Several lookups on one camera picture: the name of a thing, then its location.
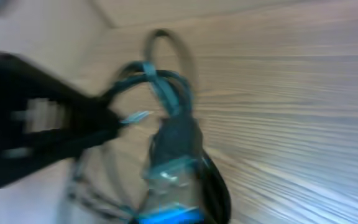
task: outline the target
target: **black plastic object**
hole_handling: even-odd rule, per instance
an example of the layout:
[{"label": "black plastic object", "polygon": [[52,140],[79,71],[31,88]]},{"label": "black plastic object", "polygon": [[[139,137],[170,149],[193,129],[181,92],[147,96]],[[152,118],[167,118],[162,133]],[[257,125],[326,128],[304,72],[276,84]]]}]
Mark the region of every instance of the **black plastic object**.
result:
[{"label": "black plastic object", "polygon": [[[25,133],[16,113],[31,99],[43,98],[66,108],[64,128]],[[49,164],[78,157],[83,150],[114,139],[121,127],[117,114],[82,95],[16,55],[0,52],[0,188]],[[6,158],[5,151],[29,155]]]}]

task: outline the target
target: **wooden floor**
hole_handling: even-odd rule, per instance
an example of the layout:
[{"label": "wooden floor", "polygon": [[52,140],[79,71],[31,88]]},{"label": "wooden floor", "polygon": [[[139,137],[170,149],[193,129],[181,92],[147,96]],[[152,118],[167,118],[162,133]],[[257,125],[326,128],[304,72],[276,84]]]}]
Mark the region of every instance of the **wooden floor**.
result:
[{"label": "wooden floor", "polygon": [[[140,59],[154,27],[177,31],[196,57],[196,116],[229,186],[232,223],[358,223],[358,1],[298,1],[112,30],[81,74],[92,75],[88,91]],[[161,68],[177,69],[172,52],[159,54]],[[122,113],[156,112],[114,144],[131,179],[159,107],[146,86],[118,105]]]}]

